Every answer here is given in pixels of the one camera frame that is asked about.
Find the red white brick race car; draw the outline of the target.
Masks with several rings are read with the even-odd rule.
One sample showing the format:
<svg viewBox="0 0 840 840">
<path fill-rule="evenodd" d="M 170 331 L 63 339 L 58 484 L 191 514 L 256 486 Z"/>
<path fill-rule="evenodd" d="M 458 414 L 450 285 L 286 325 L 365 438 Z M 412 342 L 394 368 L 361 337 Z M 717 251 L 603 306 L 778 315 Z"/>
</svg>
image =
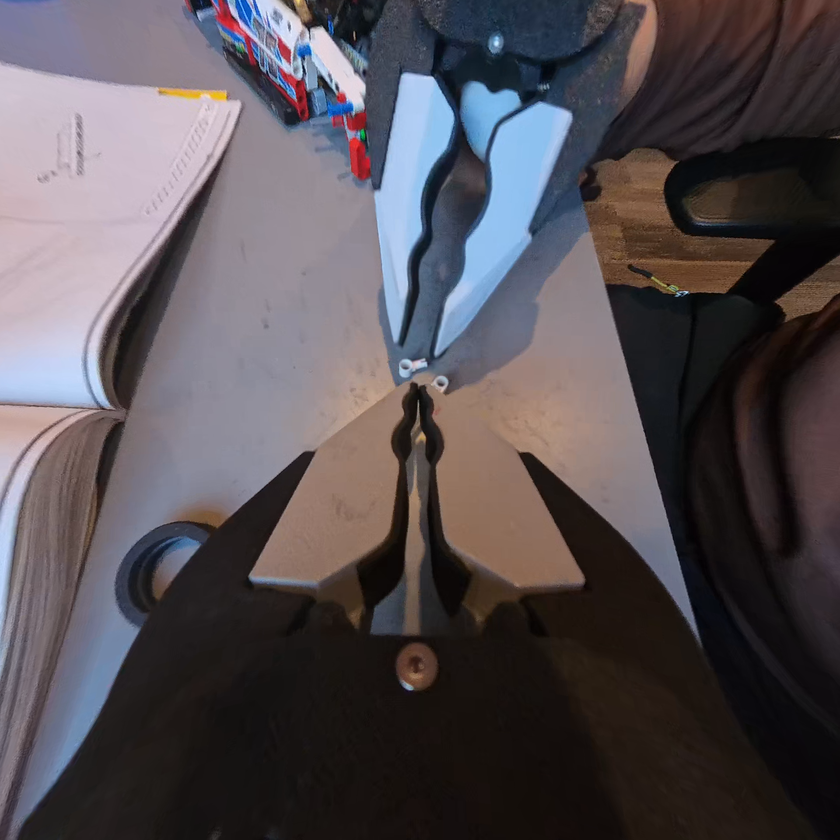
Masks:
<svg viewBox="0 0 840 840">
<path fill-rule="evenodd" d="M 384 3 L 374 1 L 185 1 L 214 23 L 224 57 L 286 126 L 329 117 L 344 131 L 350 169 L 371 177 L 365 77 L 371 33 Z"/>
</svg>

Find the black office chair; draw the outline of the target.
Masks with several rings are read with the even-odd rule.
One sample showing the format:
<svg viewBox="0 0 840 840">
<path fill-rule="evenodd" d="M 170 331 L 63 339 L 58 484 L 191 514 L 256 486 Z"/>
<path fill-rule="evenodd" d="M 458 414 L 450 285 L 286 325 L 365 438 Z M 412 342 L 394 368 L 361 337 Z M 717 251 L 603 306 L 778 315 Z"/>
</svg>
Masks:
<svg viewBox="0 0 840 840">
<path fill-rule="evenodd" d="M 685 235 L 769 240 L 728 294 L 775 302 L 838 257 L 839 140 L 766 140 L 681 161 L 664 198 Z"/>
</svg>

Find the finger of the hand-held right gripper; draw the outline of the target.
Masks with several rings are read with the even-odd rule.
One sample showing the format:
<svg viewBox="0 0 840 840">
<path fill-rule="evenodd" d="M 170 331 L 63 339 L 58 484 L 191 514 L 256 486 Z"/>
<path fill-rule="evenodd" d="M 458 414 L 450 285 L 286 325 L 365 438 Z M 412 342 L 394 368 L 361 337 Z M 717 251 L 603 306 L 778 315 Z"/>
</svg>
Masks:
<svg viewBox="0 0 840 840">
<path fill-rule="evenodd" d="M 531 224 L 573 121 L 536 101 L 499 121 L 486 148 L 486 200 L 465 239 L 463 271 L 437 323 L 434 357 L 472 323 L 532 241 Z"/>
<path fill-rule="evenodd" d="M 374 209 L 385 310 L 395 344 L 405 342 L 430 245 L 437 195 L 455 162 L 459 124 L 435 77 L 401 75 Z"/>
</svg>

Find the grey desk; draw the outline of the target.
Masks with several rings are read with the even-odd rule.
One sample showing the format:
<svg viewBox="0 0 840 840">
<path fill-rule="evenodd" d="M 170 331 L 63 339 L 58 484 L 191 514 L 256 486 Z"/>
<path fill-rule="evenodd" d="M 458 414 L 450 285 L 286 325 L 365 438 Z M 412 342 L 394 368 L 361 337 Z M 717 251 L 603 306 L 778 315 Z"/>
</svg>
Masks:
<svg viewBox="0 0 840 840">
<path fill-rule="evenodd" d="M 188 250 L 143 321 L 133 393 L 13 832 L 85 738 L 137 633 L 123 556 L 220 524 L 394 386 L 373 195 L 328 124 L 284 129 L 183 2 L 2 2 L 2 59 L 243 104 Z M 696 630 L 583 206 L 572 196 L 435 365 L 452 403 L 536 455 L 644 558 Z"/>
</svg>

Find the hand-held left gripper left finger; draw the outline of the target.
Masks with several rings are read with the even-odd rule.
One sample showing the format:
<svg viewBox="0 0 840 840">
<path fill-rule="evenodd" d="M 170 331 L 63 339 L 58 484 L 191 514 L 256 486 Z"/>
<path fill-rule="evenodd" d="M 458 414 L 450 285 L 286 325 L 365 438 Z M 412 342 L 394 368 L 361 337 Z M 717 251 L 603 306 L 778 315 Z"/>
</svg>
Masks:
<svg viewBox="0 0 840 840">
<path fill-rule="evenodd" d="M 417 385 L 400 385 L 317 449 L 249 573 L 253 586 L 348 614 L 369 613 L 395 589 L 417 408 Z"/>
</svg>

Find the person's torso in brown shirt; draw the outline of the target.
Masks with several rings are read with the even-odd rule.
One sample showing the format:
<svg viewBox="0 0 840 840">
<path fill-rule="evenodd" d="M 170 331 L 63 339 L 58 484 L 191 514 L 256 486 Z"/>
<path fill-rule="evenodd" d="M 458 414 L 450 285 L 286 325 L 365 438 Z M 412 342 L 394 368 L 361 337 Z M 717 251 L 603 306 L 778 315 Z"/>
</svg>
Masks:
<svg viewBox="0 0 840 840">
<path fill-rule="evenodd" d="M 838 838 L 838 355 L 835 296 L 734 354 L 686 451 L 693 547 L 743 645 L 728 687 L 820 838 Z"/>
</svg>

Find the open instruction booklet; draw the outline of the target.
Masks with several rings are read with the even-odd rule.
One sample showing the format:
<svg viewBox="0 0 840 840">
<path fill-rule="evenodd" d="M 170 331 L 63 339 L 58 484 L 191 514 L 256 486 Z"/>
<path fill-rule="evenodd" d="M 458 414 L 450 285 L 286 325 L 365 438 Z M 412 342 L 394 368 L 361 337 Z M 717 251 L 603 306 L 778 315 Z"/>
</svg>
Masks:
<svg viewBox="0 0 840 840">
<path fill-rule="evenodd" d="M 2 63 L 2 659 L 38 462 L 120 405 L 110 332 L 204 188 L 242 104 Z"/>
</svg>

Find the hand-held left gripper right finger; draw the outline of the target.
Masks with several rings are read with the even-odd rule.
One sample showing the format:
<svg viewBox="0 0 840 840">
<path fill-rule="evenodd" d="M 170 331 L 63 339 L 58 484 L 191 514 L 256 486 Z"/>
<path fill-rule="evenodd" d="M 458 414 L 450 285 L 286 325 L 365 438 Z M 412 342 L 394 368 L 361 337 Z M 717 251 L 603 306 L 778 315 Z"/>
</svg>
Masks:
<svg viewBox="0 0 840 840">
<path fill-rule="evenodd" d="M 502 603 L 577 592 L 585 576 L 520 453 L 432 385 L 420 388 L 438 597 L 486 621 Z"/>
</svg>

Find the narrow black rubber tire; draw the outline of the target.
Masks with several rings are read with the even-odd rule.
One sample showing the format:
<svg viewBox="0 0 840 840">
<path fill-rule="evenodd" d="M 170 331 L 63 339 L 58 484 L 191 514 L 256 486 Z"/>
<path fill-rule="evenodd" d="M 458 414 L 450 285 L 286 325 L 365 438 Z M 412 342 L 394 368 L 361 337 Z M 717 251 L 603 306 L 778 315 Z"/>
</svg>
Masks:
<svg viewBox="0 0 840 840">
<path fill-rule="evenodd" d="M 199 521 L 171 521 L 145 533 L 123 557 L 114 580 L 121 615 L 140 628 L 187 561 L 214 534 Z"/>
</svg>

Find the person's right forearm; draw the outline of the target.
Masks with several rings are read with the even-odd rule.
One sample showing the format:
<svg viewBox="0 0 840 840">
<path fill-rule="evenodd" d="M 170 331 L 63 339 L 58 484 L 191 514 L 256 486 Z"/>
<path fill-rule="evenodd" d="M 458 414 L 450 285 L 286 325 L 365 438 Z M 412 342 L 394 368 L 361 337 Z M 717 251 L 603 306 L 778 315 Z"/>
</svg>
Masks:
<svg viewBox="0 0 840 840">
<path fill-rule="evenodd" d="M 642 2 L 622 109 L 591 162 L 681 161 L 779 138 L 837 138 L 838 1 Z"/>
</svg>

